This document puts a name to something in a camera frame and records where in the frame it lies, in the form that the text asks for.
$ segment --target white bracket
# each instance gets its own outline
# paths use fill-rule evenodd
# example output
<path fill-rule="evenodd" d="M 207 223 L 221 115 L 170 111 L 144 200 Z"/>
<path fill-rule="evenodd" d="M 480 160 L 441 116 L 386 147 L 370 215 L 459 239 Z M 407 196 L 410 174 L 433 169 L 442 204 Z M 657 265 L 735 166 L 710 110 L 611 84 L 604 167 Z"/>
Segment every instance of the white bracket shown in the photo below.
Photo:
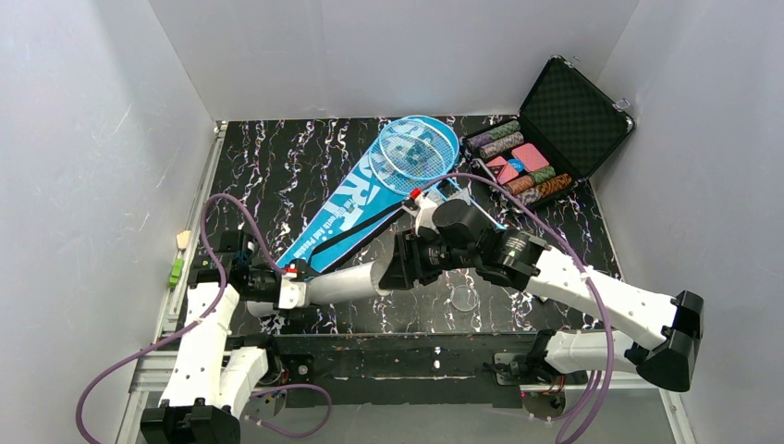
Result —
<path fill-rule="evenodd" d="M 257 347 L 242 347 L 234 350 L 221 375 L 221 407 L 231 407 L 231 414 L 239 418 L 248 403 L 251 392 L 269 369 L 267 353 Z"/>
<path fill-rule="evenodd" d="M 280 296 L 277 307 L 280 310 L 290 310 L 297 307 L 308 306 L 308 286 L 305 282 L 295 282 L 297 273 L 288 272 L 280 279 Z"/>
<path fill-rule="evenodd" d="M 188 290 L 188 315 L 185 324 L 201 322 L 183 335 L 179 343 L 174 371 L 169 378 L 161 402 L 170 407 L 193 405 L 204 398 L 205 405 L 220 408 L 220 377 L 228 323 L 234 313 L 239 293 L 227 285 L 214 311 L 204 319 L 200 316 L 218 294 L 217 282 L 205 282 Z"/>
<path fill-rule="evenodd" d="M 539 276 L 531 277 L 526 291 L 601 319 L 594 296 L 585 285 L 585 279 L 590 276 L 610 314 L 612 327 L 648 350 L 667 340 L 662 327 L 672 327 L 678 310 L 672 304 L 672 297 L 638 289 L 593 269 L 581 275 L 571 258 L 555 248 L 543 251 L 536 267 Z"/>
<path fill-rule="evenodd" d="M 637 365 L 623 353 L 634 343 L 621 331 L 613 331 L 615 371 L 637 374 Z M 607 338 L 604 331 L 559 331 L 547 342 L 545 361 L 564 375 L 582 370 L 607 369 Z"/>

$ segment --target stack of poker chips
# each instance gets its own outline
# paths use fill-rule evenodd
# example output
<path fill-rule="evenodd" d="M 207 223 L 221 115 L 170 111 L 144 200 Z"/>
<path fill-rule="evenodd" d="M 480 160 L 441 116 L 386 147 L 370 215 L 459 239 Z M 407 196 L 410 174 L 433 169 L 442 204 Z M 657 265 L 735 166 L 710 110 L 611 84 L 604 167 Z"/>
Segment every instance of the stack of poker chips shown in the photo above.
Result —
<path fill-rule="evenodd" d="M 510 150 L 516 146 L 520 146 L 525 143 L 525 140 L 522 138 L 521 132 L 515 132 L 509 134 L 509 136 L 504 137 L 502 139 L 498 139 L 495 142 L 490 142 L 487 145 L 484 145 L 479 148 L 479 156 L 482 159 L 489 159 L 494 155 L 501 154 L 506 150 Z"/>
<path fill-rule="evenodd" d="M 568 174 L 556 176 L 555 169 L 547 166 L 512 180 L 504 188 L 520 199 L 524 205 L 528 205 L 558 191 L 566 190 L 571 183 L 572 178 Z"/>
<path fill-rule="evenodd" d="M 517 120 L 512 120 L 509 123 L 505 123 L 499 127 L 489 129 L 482 134 L 473 136 L 468 139 L 466 143 L 469 145 L 469 148 L 471 148 L 472 151 L 478 150 L 490 142 L 501 140 L 518 131 L 520 131 L 520 122 Z"/>
<path fill-rule="evenodd" d="M 521 178 L 517 178 L 508 183 L 504 188 L 513 195 L 518 195 L 523 191 L 544 183 L 556 176 L 556 169 L 552 166 L 545 166 L 534 172 L 528 173 Z"/>

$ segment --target green connector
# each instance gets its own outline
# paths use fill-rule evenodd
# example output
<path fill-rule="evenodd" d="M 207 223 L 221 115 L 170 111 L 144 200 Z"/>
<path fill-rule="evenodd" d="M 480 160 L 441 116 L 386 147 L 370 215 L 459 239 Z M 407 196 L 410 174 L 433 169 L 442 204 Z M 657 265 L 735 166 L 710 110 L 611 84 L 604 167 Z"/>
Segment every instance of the green connector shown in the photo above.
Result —
<path fill-rule="evenodd" d="M 185 264 L 185 261 L 182 258 L 177 258 L 174 260 L 174 265 L 172 265 L 172 272 L 169 275 L 169 288 L 174 289 L 179 282 L 179 277 L 182 276 L 182 266 Z"/>

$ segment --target black strap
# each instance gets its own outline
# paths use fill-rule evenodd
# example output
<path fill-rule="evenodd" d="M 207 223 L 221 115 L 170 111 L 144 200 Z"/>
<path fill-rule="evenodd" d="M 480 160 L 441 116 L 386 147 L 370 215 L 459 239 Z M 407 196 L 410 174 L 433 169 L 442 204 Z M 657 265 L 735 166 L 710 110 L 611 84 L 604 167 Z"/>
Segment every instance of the black strap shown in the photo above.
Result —
<path fill-rule="evenodd" d="M 348 238 L 350 236 L 353 236 L 354 234 L 356 234 L 356 233 L 358 233 L 358 232 L 360 232 L 360 231 L 370 227 L 372 224 L 374 224 L 374 223 L 378 222 L 379 220 L 383 219 L 384 217 L 386 217 L 387 215 L 391 214 L 395 210 L 402 210 L 402 208 L 403 208 L 403 204 L 402 203 L 394 203 L 392 205 L 389 205 L 387 208 L 381 210 L 381 212 L 377 213 L 375 216 L 373 216 L 373 217 L 371 217 L 371 218 L 369 218 L 367 220 L 362 221 L 360 224 L 355 225 L 354 227 L 349 228 L 347 231 L 343 231 L 342 233 L 338 234 L 334 238 L 325 240 L 324 242 L 316 245 L 316 248 L 314 248 L 313 252 L 311 253 L 311 257 L 308 258 L 308 264 L 311 262 L 311 260 L 313 259 L 313 257 L 316 254 L 318 254 L 318 253 L 326 250 L 327 248 L 329 248 L 329 247 L 331 247 L 331 246 L 333 246 L 333 245 L 343 241 L 344 239 L 346 239 L 346 238 Z"/>

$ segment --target case latch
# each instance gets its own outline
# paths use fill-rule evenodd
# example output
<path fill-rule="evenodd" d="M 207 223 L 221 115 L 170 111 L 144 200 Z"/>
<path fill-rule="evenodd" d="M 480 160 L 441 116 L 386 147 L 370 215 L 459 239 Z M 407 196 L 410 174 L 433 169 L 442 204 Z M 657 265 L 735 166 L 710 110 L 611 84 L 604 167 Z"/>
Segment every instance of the case latch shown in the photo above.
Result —
<path fill-rule="evenodd" d="M 627 99 L 620 99 L 613 104 L 613 108 L 615 108 L 616 111 L 623 111 L 629 107 L 631 107 L 631 102 Z"/>

